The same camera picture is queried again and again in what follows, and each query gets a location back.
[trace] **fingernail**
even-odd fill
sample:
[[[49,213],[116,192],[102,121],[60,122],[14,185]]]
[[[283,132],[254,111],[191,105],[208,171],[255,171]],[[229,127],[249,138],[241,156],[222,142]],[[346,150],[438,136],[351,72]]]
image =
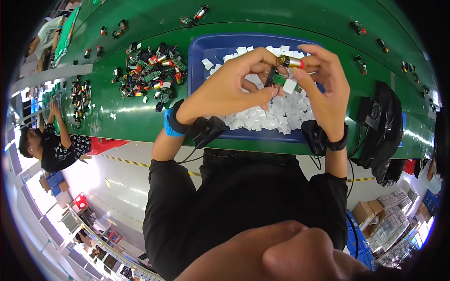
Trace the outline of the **fingernail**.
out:
[[[295,79],[300,80],[303,78],[303,74],[298,70],[296,67],[291,68],[292,76],[294,76]]]

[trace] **black shirt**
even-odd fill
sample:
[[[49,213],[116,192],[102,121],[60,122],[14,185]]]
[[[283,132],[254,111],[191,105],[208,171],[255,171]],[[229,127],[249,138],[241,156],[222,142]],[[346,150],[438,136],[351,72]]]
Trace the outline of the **black shirt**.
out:
[[[290,219],[325,230],[334,248],[342,250],[347,241],[346,180],[318,174],[308,182],[292,157],[289,165],[238,161],[221,166],[198,191],[186,168],[152,160],[143,233],[153,268],[173,280],[236,234]]]
[[[46,124],[44,132],[40,137],[43,148],[40,166],[49,173],[64,170],[75,163],[81,155],[90,151],[90,137],[69,135],[72,145],[63,147],[61,138],[55,135],[53,124]]]

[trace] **stool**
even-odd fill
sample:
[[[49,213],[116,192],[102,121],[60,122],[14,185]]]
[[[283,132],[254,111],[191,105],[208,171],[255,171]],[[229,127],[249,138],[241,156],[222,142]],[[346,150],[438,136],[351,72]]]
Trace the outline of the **stool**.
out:
[[[73,200],[73,203],[75,203],[75,205],[81,210],[84,207],[89,205],[89,203],[86,200],[87,200],[87,198],[84,195],[84,193],[80,193],[80,194],[78,194],[77,197],[75,197],[75,199]]]

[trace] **blue wristband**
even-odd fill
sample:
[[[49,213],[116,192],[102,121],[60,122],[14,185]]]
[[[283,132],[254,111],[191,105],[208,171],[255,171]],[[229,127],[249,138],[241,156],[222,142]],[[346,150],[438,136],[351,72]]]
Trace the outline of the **blue wristband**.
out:
[[[166,128],[166,135],[171,136],[171,137],[182,137],[182,136],[184,136],[184,134],[180,134],[180,133],[174,131],[169,125],[169,116],[170,116],[171,112],[172,112],[172,108],[169,108],[166,110],[166,113],[164,114],[164,128]]]

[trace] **white floor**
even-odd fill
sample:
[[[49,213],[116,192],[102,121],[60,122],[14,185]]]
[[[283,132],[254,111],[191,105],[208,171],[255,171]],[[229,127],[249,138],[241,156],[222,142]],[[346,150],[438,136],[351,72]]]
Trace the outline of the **white floor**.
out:
[[[113,148],[105,155],[113,156],[138,163],[150,164],[152,143],[129,143],[122,147]],[[182,147],[175,160],[182,161],[190,152],[191,147]],[[203,154],[203,150],[196,151],[191,159]],[[309,179],[311,176],[323,172],[318,171],[309,156],[297,156],[300,167]],[[103,156],[93,156],[86,163],[77,161],[63,171],[64,178],[69,184],[69,191],[74,198],[80,192],[86,194],[94,212],[99,217],[99,223],[108,225],[113,221],[115,229],[123,238],[122,245],[132,254],[144,252],[144,238],[142,235],[142,221],[147,204],[149,191],[148,168],[109,159]],[[202,160],[184,164],[190,172],[199,172]],[[352,178],[350,164],[348,178]],[[353,164],[355,178],[372,177],[370,169],[363,169]],[[191,176],[195,187],[200,187],[200,176]],[[414,186],[423,196],[426,188],[414,176],[404,173],[397,184],[383,188],[376,180],[355,182],[349,198],[347,208],[352,210],[359,201],[375,200],[379,196],[390,193],[399,188],[408,191]]]

